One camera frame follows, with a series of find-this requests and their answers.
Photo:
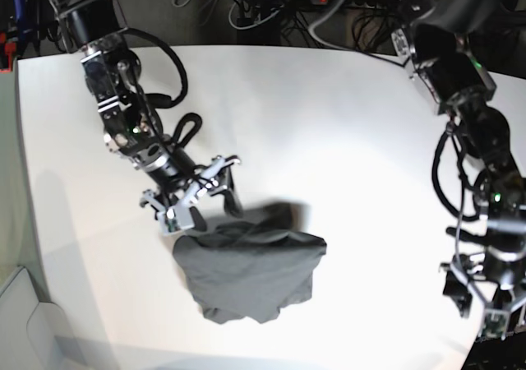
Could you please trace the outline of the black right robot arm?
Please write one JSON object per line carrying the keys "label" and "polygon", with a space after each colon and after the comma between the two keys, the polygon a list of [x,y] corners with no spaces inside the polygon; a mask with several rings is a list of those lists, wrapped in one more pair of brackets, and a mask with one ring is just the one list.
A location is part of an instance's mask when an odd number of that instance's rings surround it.
{"label": "black right robot arm", "polygon": [[[185,148],[202,127],[197,113],[186,113],[172,134],[164,133],[158,112],[185,100],[189,91],[186,69],[164,41],[125,26],[115,12],[116,2],[49,0],[67,51],[83,54],[85,84],[95,98],[106,146],[147,174],[156,185],[154,190],[143,191],[140,205],[154,210],[155,219],[166,234],[206,228],[196,208],[204,195],[221,196],[224,212],[234,218],[242,217],[231,172],[240,159],[236,155],[219,155],[208,165],[191,159]],[[166,53],[181,81],[177,97],[144,91],[140,84],[141,61],[129,48],[125,39],[128,35],[149,41]]]}

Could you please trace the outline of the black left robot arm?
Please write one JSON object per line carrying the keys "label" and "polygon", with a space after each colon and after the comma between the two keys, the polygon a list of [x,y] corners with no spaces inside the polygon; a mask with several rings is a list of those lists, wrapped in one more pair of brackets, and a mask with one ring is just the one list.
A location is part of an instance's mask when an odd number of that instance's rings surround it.
{"label": "black left robot arm", "polygon": [[445,264],[444,294],[466,316],[473,299],[482,295],[478,284],[494,284],[495,297],[483,302],[489,321],[507,321],[525,305],[525,179],[510,149],[510,126],[490,105],[496,83],[468,39],[501,4],[502,0],[404,0],[400,25],[391,35],[408,76],[431,101],[434,114],[448,117],[436,155],[451,142],[458,165],[478,166],[474,180],[459,168],[461,194],[472,197],[472,214],[450,203],[437,176],[431,180],[441,204],[459,223],[487,224],[484,235],[458,225],[448,228],[457,242],[480,245],[483,259],[455,253]]}

